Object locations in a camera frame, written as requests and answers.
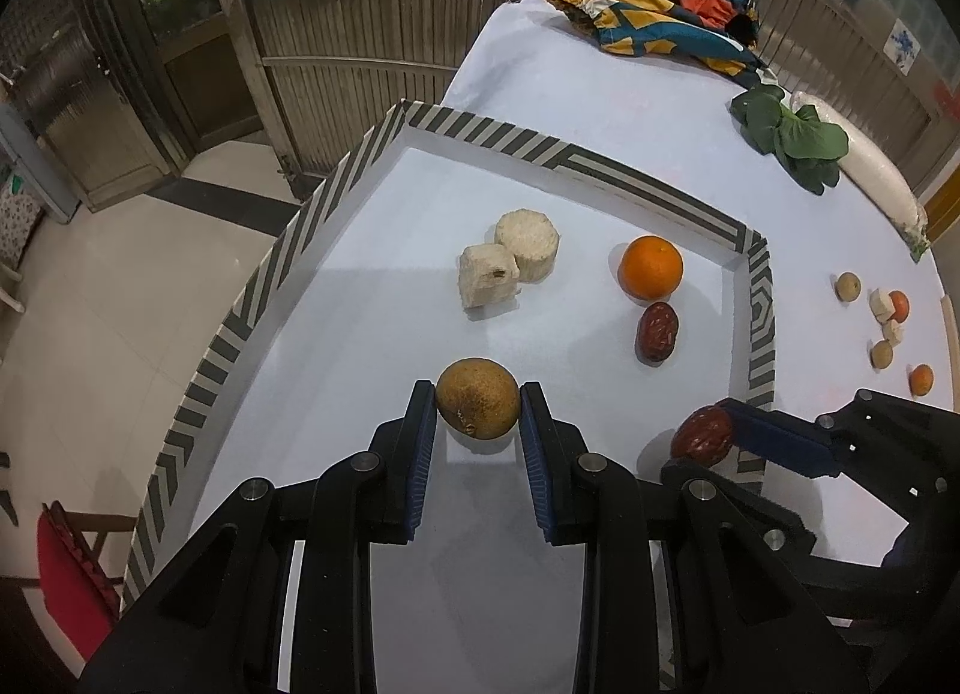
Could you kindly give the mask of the brown longan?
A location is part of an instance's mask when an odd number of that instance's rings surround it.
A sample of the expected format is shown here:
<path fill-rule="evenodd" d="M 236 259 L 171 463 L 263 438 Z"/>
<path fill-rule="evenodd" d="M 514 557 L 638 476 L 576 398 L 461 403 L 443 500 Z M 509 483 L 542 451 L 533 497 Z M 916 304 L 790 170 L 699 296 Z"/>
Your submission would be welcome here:
<path fill-rule="evenodd" d="M 853 272 L 843 272 L 835 280 L 835 295 L 844 304 L 856 301 L 861 296 L 862 283 Z"/>
<path fill-rule="evenodd" d="M 869 357 L 871 358 L 871 366 L 876 371 L 884 371 L 884 369 L 892 366 L 895 348 L 889 340 L 878 340 L 871 346 Z"/>
<path fill-rule="evenodd" d="M 436 407 L 460 434 L 493 440 L 517 423 L 521 394 L 516 379 L 501 364 L 486 357 L 466 357 L 441 372 Z"/>

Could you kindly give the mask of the green leafy vegetable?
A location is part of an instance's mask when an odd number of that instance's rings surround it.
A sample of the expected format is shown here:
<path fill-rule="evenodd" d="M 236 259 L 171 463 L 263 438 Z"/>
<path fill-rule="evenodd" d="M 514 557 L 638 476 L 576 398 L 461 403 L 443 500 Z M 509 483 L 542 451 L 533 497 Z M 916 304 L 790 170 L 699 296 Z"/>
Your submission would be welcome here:
<path fill-rule="evenodd" d="M 850 153 L 850 137 L 841 125 L 824 121 L 812 104 L 791 109 L 786 91 L 755 85 L 731 101 L 731 114 L 748 145 L 773 155 L 791 179 L 823 196 L 839 182 L 839 160 Z"/>

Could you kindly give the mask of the beige cake piece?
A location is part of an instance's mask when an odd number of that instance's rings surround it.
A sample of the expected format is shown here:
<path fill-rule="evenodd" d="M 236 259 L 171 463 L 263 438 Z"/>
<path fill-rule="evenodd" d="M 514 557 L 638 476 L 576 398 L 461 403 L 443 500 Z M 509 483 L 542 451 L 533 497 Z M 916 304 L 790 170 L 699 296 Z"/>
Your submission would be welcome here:
<path fill-rule="evenodd" d="M 872 291 L 869 296 L 869 307 L 871 307 L 871 313 L 878 323 L 889 322 L 896 313 L 892 295 L 884 288 L 877 288 L 877 290 Z"/>
<path fill-rule="evenodd" d="M 884 340 L 888 341 L 892 346 L 900 345 L 903 341 L 903 327 L 901 327 L 900 322 L 896 322 L 895 319 L 887 320 L 887 322 L 882 325 L 882 335 L 884 335 Z"/>

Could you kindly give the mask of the red chair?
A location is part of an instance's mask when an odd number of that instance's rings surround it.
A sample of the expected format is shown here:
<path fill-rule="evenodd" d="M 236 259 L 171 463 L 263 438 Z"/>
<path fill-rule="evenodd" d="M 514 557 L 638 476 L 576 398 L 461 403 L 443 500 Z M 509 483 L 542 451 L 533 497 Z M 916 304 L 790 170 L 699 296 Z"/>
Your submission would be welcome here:
<path fill-rule="evenodd" d="M 122 515 L 70 513 L 59 501 L 37 518 L 39 588 L 47 613 L 89 662 L 121 617 L 121 595 L 99 564 L 109 533 L 132 530 Z"/>

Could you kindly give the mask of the white daikon radish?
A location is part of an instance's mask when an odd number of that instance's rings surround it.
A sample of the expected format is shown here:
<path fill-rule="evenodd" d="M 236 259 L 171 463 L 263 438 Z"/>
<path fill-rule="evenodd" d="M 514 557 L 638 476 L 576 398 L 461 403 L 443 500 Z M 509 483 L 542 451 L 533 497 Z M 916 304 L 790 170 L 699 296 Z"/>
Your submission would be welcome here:
<path fill-rule="evenodd" d="M 838 161 L 843 173 L 861 189 L 907 244 L 914 263 L 929 251 L 928 213 L 914 196 L 907 179 L 884 151 L 861 132 L 851 121 L 843 118 L 833 106 L 818 96 L 794 91 L 789 98 L 794 112 L 812 106 L 823 122 L 839 125 L 848 135 L 848 153 Z"/>

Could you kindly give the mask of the orange near cakes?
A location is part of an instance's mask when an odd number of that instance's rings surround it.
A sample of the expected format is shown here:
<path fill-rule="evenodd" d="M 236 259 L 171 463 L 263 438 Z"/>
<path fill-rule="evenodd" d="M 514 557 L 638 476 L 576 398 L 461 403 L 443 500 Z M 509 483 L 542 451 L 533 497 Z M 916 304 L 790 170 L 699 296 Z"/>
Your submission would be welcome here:
<path fill-rule="evenodd" d="M 889 296 L 893 306 L 892 319 L 898 323 L 907 322 L 907 318 L 910 317 L 910 300 L 908 296 L 900 290 L 890 291 Z"/>

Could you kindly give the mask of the small orange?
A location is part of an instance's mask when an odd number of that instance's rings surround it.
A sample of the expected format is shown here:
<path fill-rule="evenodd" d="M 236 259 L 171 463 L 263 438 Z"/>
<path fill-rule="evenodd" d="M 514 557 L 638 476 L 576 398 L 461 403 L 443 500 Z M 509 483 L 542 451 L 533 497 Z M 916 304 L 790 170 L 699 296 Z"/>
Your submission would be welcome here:
<path fill-rule="evenodd" d="M 912 396 L 926 396 L 934 387 L 934 371 L 929 364 L 914 366 L 908 375 L 908 384 Z"/>

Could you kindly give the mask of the large orange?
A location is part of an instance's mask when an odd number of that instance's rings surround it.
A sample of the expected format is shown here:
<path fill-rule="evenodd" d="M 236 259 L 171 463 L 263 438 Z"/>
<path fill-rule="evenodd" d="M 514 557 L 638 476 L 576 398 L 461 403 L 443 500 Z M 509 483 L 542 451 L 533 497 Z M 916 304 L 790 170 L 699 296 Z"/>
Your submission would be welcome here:
<path fill-rule="evenodd" d="M 641 236 L 626 246 L 619 265 L 620 283 L 633 298 L 659 301 L 669 298 L 682 283 L 682 254 L 659 236 Z"/>

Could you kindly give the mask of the red jujube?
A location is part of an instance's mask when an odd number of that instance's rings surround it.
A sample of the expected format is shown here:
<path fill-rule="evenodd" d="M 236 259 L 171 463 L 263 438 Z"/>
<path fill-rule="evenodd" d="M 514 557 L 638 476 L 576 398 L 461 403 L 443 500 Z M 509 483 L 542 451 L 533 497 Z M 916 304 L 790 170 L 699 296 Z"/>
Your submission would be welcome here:
<path fill-rule="evenodd" d="M 638 322 L 636 351 L 644 361 L 659 364 L 672 356 L 679 334 L 679 316 L 667 302 L 646 307 Z"/>
<path fill-rule="evenodd" d="M 711 468 L 727 457 L 734 444 L 731 416 L 719 405 L 693 411 L 670 442 L 670 457 L 686 458 Z"/>

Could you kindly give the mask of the colourful patterned cloth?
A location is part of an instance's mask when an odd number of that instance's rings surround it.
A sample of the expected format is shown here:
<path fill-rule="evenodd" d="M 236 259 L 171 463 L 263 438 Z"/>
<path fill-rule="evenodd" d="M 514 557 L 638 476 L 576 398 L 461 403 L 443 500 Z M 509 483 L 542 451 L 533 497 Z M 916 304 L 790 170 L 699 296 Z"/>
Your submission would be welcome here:
<path fill-rule="evenodd" d="M 761 82 L 754 0 L 545 0 L 613 56 L 682 56 L 743 88 Z"/>

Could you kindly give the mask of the striped white tray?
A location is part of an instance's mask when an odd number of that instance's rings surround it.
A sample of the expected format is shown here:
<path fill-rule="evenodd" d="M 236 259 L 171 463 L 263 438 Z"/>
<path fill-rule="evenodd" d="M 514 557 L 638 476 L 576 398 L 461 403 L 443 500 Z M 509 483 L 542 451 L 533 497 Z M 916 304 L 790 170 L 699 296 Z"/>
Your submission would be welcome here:
<path fill-rule="evenodd" d="M 478 309 L 459 257 L 508 212 L 544 213 L 543 280 Z M 644 301 L 620 283 L 631 241 L 667 239 L 682 283 Z M 672 356 L 636 351 L 647 306 L 679 316 Z M 304 203 L 231 304 L 174 413 L 146 490 L 124 595 L 135 600 L 231 489 L 314 478 L 404 413 L 417 380 L 462 357 L 542 385 L 556 418 L 643 476 L 690 411 L 775 398 L 765 238 L 651 174 L 470 112 L 404 103 Z M 565 692 L 583 555 L 535 525 L 516 434 L 439 428 L 415 540 L 373 552 L 384 692 Z"/>

